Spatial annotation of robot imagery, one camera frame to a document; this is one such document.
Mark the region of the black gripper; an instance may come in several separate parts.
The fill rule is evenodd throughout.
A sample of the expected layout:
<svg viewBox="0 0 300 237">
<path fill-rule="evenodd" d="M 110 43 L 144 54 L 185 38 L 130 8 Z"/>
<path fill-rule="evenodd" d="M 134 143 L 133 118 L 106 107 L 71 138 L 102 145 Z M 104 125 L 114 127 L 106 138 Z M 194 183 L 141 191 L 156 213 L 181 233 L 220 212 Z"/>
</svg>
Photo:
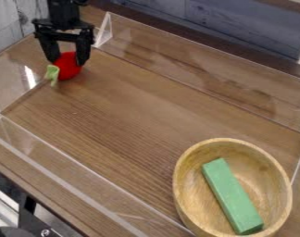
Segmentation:
<svg viewBox="0 0 300 237">
<path fill-rule="evenodd" d="M 50 19 L 33 19 L 35 37 L 39 39 L 46 58 L 50 62 L 59 59 L 59 43 L 75 42 L 75 60 L 78 66 L 84 66 L 92 56 L 92 44 L 94 43 L 94 25 L 82 20 L 71 22 L 66 26 L 55 24 Z"/>
</svg>

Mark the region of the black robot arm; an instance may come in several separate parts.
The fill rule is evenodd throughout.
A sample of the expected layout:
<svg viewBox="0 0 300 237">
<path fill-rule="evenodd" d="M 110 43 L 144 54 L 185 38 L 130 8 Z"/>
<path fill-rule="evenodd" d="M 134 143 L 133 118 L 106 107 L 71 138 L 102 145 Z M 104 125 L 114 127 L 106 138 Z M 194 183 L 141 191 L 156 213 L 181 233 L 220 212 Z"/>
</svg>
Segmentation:
<svg viewBox="0 0 300 237">
<path fill-rule="evenodd" d="M 46 0 L 49 17 L 33 19 L 34 35 L 41 42 L 47 60 L 54 63 L 62 56 L 59 42 L 75 44 L 75 63 L 84 66 L 92 56 L 94 25 L 80 17 L 80 8 L 89 0 Z"/>
</svg>

